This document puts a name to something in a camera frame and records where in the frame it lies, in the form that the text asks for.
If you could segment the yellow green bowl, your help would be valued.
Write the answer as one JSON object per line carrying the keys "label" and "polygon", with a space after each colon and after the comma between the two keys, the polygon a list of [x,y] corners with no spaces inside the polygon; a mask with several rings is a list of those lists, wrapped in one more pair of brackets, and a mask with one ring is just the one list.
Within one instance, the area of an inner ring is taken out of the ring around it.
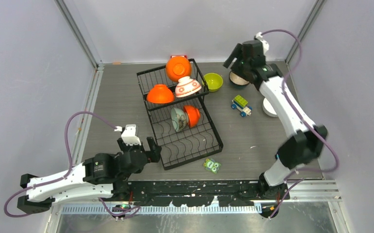
{"label": "yellow green bowl", "polygon": [[210,92],[218,91],[223,85],[223,78],[217,73],[207,73],[204,75],[204,80]]}

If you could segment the floral pale green bowl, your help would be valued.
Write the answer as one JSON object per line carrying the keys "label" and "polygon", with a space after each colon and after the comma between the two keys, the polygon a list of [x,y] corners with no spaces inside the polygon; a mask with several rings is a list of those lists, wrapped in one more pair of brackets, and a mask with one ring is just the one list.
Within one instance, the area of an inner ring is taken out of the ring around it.
{"label": "floral pale green bowl", "polygon": [[183,130],[188,125],[189,121],[187,114],[180,108],[171,109],[171,120],[173,128],[177,133]]}

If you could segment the white ribbed bowl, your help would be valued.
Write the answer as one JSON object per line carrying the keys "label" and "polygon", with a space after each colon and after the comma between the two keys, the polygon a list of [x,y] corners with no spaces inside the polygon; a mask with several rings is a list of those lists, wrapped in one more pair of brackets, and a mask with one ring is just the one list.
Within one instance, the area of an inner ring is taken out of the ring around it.
{"label": "white ribbed bowl", "polygon": [[270,116],[270,117],[278,117],[276,111],[274,110],[273,106],[271,105],[271,103],[269,102],[269,100],[267,98],[263,99],[262,108],[263,108],[263,111],[268,116]]}

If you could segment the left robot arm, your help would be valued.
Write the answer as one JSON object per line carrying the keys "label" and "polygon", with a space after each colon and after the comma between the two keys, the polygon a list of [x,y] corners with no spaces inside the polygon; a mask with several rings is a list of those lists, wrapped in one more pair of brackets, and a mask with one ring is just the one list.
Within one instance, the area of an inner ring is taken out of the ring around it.
{"label": "left robot arm", "polygon": [[162,147],[152,137],[147,138],[149,150],[143,144],[127,146],[122,138],[117,142],[120,152],[98,153],[74,166],[66,177],[61,172],[46,177],[22,175],[20,185],[26,194],[18,197],[17,208],[38,214],[73,200],[126,200],[132,193],[129,177],[141,173],[146,164],[159,162]]}

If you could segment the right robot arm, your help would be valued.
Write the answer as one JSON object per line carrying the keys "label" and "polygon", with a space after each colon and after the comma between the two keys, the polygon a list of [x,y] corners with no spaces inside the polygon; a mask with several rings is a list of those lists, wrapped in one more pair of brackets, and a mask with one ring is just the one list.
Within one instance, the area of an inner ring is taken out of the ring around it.
{"label": "right robot arm", "polygon": [[288,137],[277,150],[274,164],[259,176],[258,196],[271,199],[284,191],[285,181],[296,170],[319,158],[328,131],[304,113],[278,66],[266,63],[266,46],[267,42],[258,39],[238,43],[223,66],[253,84],[270,102]]}

